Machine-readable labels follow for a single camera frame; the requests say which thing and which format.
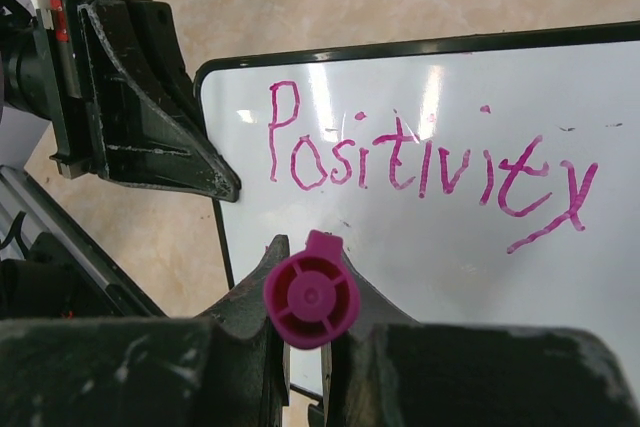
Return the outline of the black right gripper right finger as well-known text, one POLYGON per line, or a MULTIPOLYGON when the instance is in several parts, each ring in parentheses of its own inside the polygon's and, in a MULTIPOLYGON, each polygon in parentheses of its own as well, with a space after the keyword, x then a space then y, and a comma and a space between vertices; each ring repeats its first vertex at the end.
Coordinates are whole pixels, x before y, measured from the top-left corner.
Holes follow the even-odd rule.
POLYGON ((360 314, 322 352, 329 426, 635 426, 618 360, 556 327, 419 323, 359 274, 339 237, 322 254, 353 281, 360 314))

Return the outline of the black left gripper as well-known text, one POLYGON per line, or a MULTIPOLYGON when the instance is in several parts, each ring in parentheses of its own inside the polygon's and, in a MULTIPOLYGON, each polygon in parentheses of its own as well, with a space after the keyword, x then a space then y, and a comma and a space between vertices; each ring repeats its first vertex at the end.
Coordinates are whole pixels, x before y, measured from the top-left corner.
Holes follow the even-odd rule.
POLYGON ((171 7, 153 0, 51 0, 34 31, 35 101, 52 159, 74 179, 235 202, 238 175, 208 140, 171 7))

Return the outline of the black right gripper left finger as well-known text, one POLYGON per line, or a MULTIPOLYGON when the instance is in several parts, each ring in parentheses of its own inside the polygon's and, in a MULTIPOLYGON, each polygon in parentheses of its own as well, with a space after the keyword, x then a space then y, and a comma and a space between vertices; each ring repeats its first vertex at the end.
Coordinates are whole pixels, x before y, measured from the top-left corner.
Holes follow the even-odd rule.
POLYGON ((195 317, 142 316, 116 286, 92 287, 48 234, 1 264, 5 426, 278 426, 289 350, 262 298, 290 252, 278 235, 257 267, 195 317))

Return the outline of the white marker pen magenta cap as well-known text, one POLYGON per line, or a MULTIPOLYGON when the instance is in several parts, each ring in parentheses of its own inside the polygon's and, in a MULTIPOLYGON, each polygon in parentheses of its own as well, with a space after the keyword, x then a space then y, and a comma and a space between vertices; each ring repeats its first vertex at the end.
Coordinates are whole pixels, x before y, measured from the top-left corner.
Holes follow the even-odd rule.
POLYGON ((279 336, 312 350, 347 332, 359 316, 360 291, 342 259, 343 240, 312 230, 305 248, 267 275, 263 300, 279 336))

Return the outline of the white whiteboard black frame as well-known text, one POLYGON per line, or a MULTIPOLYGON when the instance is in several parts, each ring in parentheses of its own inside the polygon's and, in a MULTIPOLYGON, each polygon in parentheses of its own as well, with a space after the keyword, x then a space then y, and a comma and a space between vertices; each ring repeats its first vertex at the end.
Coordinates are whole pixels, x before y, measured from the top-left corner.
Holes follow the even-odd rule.
POLYGON ((418 321, 587 330, 638 385, 637 23, 211 60, 195 90, 241 180, 232 283, 326 231, 418 321))

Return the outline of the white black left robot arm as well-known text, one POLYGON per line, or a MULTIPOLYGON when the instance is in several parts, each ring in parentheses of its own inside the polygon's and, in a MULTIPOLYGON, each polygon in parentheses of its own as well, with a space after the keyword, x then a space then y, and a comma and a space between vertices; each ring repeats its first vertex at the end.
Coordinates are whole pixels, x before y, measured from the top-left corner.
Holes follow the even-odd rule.
POLYGON ((3 102, 48 120, 60 174, 238 199, 210 143, 171 8, 154 0, 1 0, 3 102))

